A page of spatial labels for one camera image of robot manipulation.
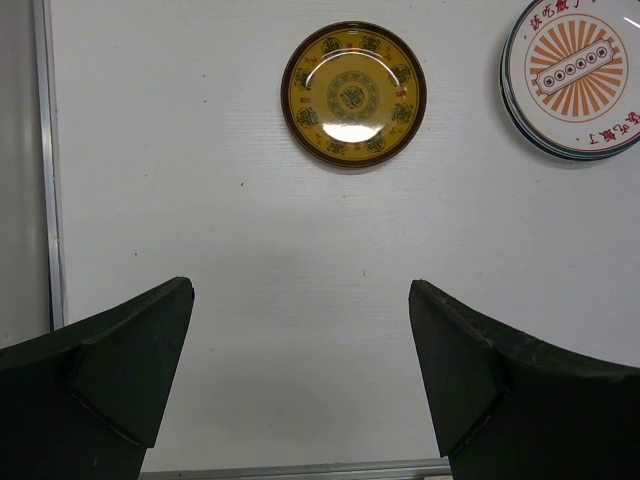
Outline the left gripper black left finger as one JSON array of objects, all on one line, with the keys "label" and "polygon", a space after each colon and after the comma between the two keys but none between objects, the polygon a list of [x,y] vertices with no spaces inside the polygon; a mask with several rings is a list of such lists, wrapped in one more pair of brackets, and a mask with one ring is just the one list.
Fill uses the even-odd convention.
[{"label": "left gripper black left finger", "polygon": [[1,351],[4,479],[136,479],[158,437],[195,301],[175,277]]}]

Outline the green rimmed white plate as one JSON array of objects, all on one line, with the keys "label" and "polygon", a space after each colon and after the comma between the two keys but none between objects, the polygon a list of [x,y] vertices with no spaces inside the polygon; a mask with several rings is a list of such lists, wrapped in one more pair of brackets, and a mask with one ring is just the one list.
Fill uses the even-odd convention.
[{"label": "green rimmed white plate", "polygon": [[515,109],[509,102],[508,89],[506,88],[505,80],[502,75],[499,75],[499,91],[505,112],[509,117],[511,123],[519,131],[519,133],[535,148],[557,159],[571,162],[595,162],[605,160],[633,148],[634,145],[639,142],[638,139],[632,140],[630,144],[622,147],[616,147],[609,153],[574,154],[570,153],[568,150],[558,150],[555,147],[551,147],[549,144],[541,141],[538,137],[531,134],[530,131],[525,128],[524,123],[517,117]]}]

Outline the white plate orange sunburst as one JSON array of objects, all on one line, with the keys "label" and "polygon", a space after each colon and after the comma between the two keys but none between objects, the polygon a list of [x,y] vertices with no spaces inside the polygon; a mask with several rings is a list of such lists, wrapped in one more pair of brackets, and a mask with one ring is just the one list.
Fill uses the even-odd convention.
[{"label": "white plate orange sunburst", "polygon": [[639,140],[638,2],[531,2],[500,75],[517,117],[551,147],[609,153]]}]

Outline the yellow patterned plate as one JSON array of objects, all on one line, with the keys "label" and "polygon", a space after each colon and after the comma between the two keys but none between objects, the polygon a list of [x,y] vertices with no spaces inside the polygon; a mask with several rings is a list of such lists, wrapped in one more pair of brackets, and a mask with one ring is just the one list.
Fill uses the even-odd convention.
[{"label": "yellow patterned plate", "polygon": [[426,113],[427,82],[410,46],[368,22],[338,22],[302,41],[280,86],[286,126],[300,147],[346,169],[390,160]]}]

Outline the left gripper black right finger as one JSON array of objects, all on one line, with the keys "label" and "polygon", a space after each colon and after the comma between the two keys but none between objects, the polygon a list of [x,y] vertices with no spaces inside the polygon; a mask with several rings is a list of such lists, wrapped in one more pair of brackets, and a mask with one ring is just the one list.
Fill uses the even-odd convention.
[{"label": "left gripper black right finger", "polygon": [[635,479],[639,371],[492,319],[416,280],[409,316],[437,445],[457,479]]}]

